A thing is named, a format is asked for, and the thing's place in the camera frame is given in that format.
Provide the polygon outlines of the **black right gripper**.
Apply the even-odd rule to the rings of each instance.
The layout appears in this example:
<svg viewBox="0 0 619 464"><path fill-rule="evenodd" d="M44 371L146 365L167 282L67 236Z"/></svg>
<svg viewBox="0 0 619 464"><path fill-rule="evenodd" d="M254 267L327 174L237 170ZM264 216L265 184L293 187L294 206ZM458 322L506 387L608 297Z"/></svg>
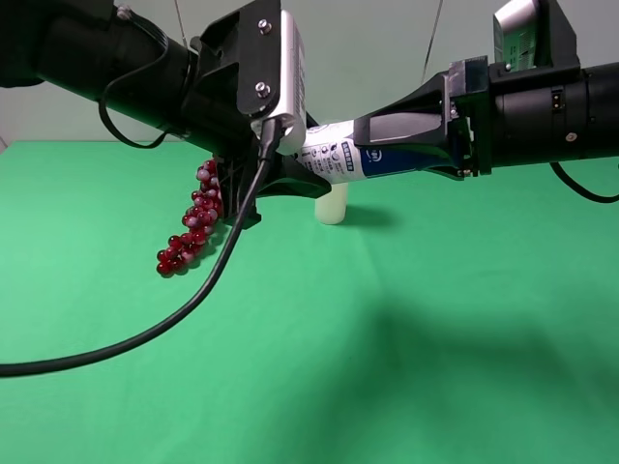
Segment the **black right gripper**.
<svg viewBox="0 0 619 464"><path fill-rule="evenodd" d="M450 180L491 173L488 60L458 60L408 96L354 121L357 146L446 146L451 164L420 163L416 172Z"/></svg>

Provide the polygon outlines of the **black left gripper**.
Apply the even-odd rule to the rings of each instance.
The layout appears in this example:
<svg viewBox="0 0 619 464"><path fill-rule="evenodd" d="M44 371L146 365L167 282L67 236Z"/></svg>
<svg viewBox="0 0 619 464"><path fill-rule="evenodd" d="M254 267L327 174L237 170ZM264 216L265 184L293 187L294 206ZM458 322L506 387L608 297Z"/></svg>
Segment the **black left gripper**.
<svg viewBox="0 0 619 464"><path fill-rule="evenodd" d="M270 116L283 95L282 32L281 2L251 1L190 41L197 58L181 114L191 124L188 141L216 159L227 223L237 217L257 170L251 124ZM317 199L331 190L293 156L275 154L257 197Z"/></svg>

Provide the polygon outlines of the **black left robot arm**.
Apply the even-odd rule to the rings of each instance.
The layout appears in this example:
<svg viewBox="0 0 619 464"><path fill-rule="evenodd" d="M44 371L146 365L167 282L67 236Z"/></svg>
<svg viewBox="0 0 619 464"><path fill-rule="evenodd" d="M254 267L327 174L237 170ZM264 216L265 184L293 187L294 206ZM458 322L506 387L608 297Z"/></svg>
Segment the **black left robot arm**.
<svg viewBox="0 0 619 464"><path fill-rule="evenodd" d="M226 219L237 216L257 171L262 124L284 135L261 196L318 198L330 184L297 161L314 122L305 109L304 47L278 1L252 1L213 21L189 44L171 40L111 1L5 1L1 84L49 82L176 136L216 161Z"/></svg>

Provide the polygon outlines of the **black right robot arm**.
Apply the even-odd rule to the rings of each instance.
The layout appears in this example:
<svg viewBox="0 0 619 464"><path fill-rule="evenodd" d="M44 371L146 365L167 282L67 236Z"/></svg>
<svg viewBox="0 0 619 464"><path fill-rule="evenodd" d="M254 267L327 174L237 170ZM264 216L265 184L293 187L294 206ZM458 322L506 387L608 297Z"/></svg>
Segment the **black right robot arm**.
<svg viewBox="0 0 619 464"><path fill-rule="evenodd" d="M354 144L397 152L461 181L495 168L618 154L618 66L508 72L456 61L354 122Z"/></svg>

